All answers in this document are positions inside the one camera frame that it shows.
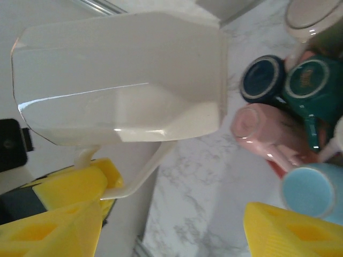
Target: mug handle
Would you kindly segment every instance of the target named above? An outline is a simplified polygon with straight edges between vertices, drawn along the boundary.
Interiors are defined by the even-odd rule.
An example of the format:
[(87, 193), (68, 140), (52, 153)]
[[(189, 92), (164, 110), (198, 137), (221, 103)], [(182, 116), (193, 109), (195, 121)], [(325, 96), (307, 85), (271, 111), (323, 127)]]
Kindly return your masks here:
[(275, 145), (270, 145), (266, 149), (266, 154), (280, 166), (286, 172), (289, 172), (295, 168), (295, 166), (289, 161), (289, 159), (281, 152)]
[(290, 157), (289, 161), (295, 166), (300, 166), (304, 164), (303, 161), (297, 155), (293, 155), (292, 157)]
[[(106, 189), (101, 200), (118, 199), (132, 195), (161, 164), (164, 157), (175, 148), (176, 143), (177, 141), (162, 142), (151, 159), (143, 166), (131, 183), (122, 188)], [(74, 158), (75, 168), (82, 169), (88, 167), (91, 163), (93, 154), (99, 149), (100, 146), (78, 147)]]
[(292, 52), (290, 52), (285, 60), (286, 72), (289, 72), (298, 64), (300, 58), (308, 48), (308, 45), (308, 42), (298, 43)]
[(315, 116), (308, 116), (305, 119), (305, 130), (308, 136), (310, 147), (313, 151), (319, 151), (318, 120)]
[(329, 143), (324, 147), (323, 150), (318, 154), (319, 162), (325, 162), (334, 156), (336, 153), (340, 152), (341, 149), (337, 143), (336, 138), (332, 138)]

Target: white mug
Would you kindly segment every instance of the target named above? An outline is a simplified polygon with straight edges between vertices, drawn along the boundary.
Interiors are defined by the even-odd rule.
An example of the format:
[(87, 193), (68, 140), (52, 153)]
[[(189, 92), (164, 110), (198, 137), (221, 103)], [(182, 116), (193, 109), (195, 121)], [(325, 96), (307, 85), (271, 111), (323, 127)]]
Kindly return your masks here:
[(287, 32), (298, 40), (285, 61), (295, 67), (306, 50), (340, 58), (343, 54), (343, 2), (341, 0), (291, 0), (285, 14)]
[(12, 51), (18, 109), (37, 134), (77, 146), (84, 168), (101, 145), (161, 146), (123, 188), (135, 192), (177, 140), (219, 129), (226, 114), (226, 36), (213, 21), (146, 12), (31, 27)]

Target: black device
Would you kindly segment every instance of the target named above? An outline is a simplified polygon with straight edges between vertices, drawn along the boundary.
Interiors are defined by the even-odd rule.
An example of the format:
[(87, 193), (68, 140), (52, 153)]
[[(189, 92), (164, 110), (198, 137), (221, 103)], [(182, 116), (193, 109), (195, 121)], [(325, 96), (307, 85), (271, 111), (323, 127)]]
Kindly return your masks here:
[(15, 119), (0, 119), (0, 172), (24, 166), (30, 151), (29, 129), (21, 128)]

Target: pink mug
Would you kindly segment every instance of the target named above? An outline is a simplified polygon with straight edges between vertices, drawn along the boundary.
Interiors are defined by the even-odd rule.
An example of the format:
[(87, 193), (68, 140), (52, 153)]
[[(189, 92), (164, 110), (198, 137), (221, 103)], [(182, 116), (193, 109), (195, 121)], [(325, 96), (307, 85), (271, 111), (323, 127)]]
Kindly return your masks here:
[(253, 103), (239, 109), (231, 131), (241, 146), (274, 161), (286, 172), (303, 164), (309, 151), (302, 126), (267, 104)]

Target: gray veining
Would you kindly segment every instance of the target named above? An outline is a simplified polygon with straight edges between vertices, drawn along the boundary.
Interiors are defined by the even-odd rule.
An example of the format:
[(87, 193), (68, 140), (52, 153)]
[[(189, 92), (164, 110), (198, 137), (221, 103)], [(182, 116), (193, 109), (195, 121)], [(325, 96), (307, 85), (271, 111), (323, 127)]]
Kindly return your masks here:
[(238, 85), (255, 58), (285, 58), (294, 45), (284, 26), (288, 0), (266, 0), (223, 28), (229, 38), (228, 116), (210, 135), (180, 141), (160, 166), (144, 244), (155, 257), (250, 256), (245, 205), (282, 206), (279, 178), (260, 157), (241, 149), (229, 126), (245, 105)]

